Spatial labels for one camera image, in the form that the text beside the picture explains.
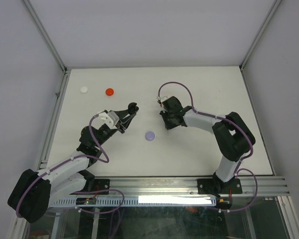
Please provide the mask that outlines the black round charging case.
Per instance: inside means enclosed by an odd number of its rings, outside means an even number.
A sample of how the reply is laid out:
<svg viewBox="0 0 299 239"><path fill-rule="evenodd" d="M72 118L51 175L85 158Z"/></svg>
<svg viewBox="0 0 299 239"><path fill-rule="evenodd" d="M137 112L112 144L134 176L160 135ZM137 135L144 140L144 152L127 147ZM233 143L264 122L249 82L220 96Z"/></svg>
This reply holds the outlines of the black round charging case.
<svg viewBox="0 0 299 239"><path fill-rule="evenodd" d="M129 105L128 105L128 113L129 113L129 115L134 115L138 111L139 111L139 107L137 106L137 103L135 103L135 102L129 103Z"/></svg>

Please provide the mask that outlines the purple round earbud charging case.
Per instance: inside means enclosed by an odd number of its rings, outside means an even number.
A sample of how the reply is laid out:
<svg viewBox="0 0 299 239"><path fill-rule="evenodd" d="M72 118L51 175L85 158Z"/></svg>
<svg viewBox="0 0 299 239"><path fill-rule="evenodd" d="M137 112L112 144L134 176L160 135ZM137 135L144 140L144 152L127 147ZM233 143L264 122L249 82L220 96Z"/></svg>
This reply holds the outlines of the purple round earbud charging case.
<svg viewBox="0 0 299 239"><path fill-rule="evenodd" d="M155 139L155 133L153 131L148 131L145 133L145 139L147 141L153 141Z"/></svg>

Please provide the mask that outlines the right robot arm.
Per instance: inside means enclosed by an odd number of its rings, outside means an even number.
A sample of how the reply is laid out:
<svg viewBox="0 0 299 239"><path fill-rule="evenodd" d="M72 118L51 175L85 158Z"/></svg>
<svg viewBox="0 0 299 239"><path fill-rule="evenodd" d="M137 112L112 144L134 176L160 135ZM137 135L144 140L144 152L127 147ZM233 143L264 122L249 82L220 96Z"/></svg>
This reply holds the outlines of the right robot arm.
<svg viewBox="0 0 299 239"><path fill-rule="evenodd" d="M207 186L211 193L224 193L233 182L242 161L252 153L252 147L256 143L240 115L231 112L225 116L199 112L193 106L183 107L175 96L158 100L162 107L160 115L165 128L171 130L178 126L194 127L215 136L222 158L219 167L213 174L212 183Z"/></svg>

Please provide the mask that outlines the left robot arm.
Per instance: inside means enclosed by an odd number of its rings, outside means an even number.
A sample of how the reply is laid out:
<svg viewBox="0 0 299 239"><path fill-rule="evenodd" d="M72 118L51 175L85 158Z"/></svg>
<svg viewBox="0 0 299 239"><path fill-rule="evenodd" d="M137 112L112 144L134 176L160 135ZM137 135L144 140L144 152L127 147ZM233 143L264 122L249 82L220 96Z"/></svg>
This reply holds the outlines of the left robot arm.
<svg viewBox="0 0 299 239"><path fill-rule="evenodd" d="M23 171L7 201L16 216L34 223L63 197L92 192L95 176L87 169L96 162L109 163L102 144L117 132L125 133L138 110L130 103L126 110L97 113L81 130L80 144L68 158L45 169Z"/></svg>

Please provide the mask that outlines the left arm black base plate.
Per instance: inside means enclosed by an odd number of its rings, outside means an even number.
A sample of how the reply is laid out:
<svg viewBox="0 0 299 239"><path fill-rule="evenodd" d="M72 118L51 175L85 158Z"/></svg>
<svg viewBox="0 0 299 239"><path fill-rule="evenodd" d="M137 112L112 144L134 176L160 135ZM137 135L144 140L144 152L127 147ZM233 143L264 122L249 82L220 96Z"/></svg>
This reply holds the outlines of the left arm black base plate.
<svg viewBox="0 0 299 239"><path fill-rule="evenodd" d="M92 180L88 187L88 192L100 191L110 188L110 179L98 179Z"/></svg>

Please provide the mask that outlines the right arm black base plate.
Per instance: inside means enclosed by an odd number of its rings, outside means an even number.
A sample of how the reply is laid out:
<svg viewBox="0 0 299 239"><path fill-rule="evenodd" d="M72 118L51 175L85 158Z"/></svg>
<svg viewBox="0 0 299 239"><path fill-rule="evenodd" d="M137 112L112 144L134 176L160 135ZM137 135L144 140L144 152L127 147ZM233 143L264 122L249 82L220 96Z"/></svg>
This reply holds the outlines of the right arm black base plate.
<svg viewBox="0 0 299 239"><path fill-rule="evenodd" d="M222 182L214 178L197 179L197 189L199 195L210 194L215 197L243 193L241 181L238 178L232 178L229 182Z"/></svg>

